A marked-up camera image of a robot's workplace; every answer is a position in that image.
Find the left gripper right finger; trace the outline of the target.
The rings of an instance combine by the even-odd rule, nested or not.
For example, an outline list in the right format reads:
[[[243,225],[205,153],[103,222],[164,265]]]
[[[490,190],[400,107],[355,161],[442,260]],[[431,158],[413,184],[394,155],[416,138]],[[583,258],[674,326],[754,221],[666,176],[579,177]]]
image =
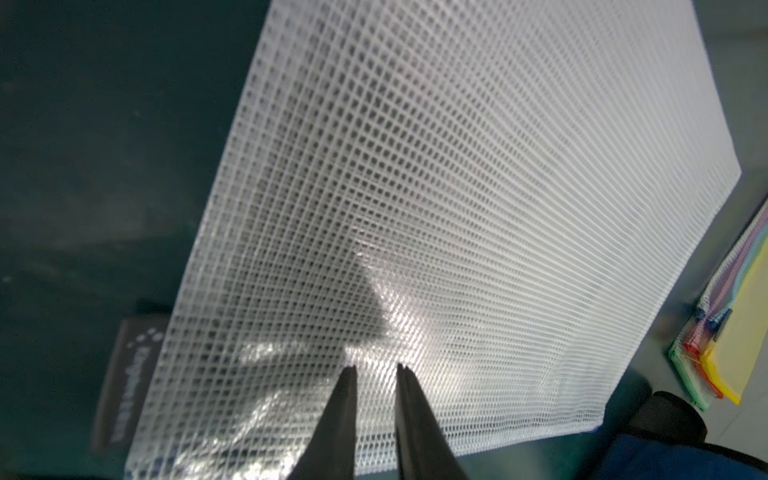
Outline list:
[[[401,363],[396,372],[395,436],[400,479],[467,479],[415,373]]]

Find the blue microfibre cloth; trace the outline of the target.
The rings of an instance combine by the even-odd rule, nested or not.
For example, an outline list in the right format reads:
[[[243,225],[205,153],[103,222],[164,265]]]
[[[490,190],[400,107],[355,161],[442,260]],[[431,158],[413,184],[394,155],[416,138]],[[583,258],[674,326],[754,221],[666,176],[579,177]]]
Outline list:
[[[688,402],[657,391],[635,412],[596,465],[592,479],[765,479],[767,463],[706,441]]]

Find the green mesh document bag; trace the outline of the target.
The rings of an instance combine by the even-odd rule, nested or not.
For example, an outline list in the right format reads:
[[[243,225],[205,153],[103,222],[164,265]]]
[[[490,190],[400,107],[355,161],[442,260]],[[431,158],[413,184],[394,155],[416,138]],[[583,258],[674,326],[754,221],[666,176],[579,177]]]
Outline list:
[[[699,374],[698,364],[690,358],[678,342],[674,342],[670,346],[667,356],[689,395],[691,403],[701,412],[705,412],[716,399],[716,396]]]

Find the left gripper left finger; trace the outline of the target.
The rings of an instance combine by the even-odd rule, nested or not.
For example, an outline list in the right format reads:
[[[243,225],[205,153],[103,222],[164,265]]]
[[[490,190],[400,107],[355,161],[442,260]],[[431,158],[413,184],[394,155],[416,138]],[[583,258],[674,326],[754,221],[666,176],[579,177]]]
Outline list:
[[[315,431],[288,479],[353,479],[356,447],[357,370],[345,367]]]

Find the yellow mesh document bag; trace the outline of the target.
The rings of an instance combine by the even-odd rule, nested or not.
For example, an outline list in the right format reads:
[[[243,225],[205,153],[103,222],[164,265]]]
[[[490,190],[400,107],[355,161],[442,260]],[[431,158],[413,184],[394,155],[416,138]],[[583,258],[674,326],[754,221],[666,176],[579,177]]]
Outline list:
[[[727,317],[701,356],[711,383],[734,404],[742,401],[767,335],[767,237],[750,249],[728,296]]]

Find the pink mesh document bag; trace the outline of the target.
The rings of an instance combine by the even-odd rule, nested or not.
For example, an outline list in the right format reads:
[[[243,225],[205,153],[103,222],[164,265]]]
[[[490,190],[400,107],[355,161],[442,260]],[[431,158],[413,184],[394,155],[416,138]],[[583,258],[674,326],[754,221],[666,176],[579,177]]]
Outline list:
[[[766,207],[760,209],[731,252],[726,256],[726,259],[705,288],[694,311],[692,320],[689,321],[676,341],[684,348],[690,358],[698,364],[697,370],[699,374],[718,399],[726,397],[708,379],[701,364],[701,356],[707,344],[719,329],[721,322],[727,317],[728,296],[738,271],[747,259],[750,249],[762,236],[767,237]]]

